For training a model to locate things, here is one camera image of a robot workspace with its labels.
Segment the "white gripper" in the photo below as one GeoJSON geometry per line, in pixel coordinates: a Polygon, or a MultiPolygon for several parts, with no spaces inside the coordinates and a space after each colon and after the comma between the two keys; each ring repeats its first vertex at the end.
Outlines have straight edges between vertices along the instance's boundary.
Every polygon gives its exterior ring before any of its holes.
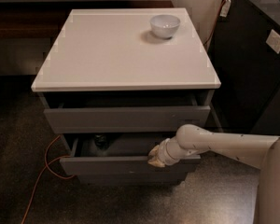
{"type": "Polygon", "coordinates": [[[177,157],[179,145],[176,142],[171,142],[169,138],[163,140],[159,145],[154,146],[149,153],[148,156],[156,156],[158,153],[158,160],[149,160],[148,164],[164,168],[166,166],[171,166],[179,162],[179,158],[177,157]]]}

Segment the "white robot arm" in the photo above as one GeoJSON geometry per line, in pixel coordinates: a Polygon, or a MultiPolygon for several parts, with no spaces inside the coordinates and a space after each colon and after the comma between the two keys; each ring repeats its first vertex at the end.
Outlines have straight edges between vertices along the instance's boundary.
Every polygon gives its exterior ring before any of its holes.
{"type": "Polygon", "coordinates": [[[163,168],[207,151],[260,169],[253,224],[280,224],[280,136],[212,133],[187,124],[154,146],[148,163],[163,168]]]}

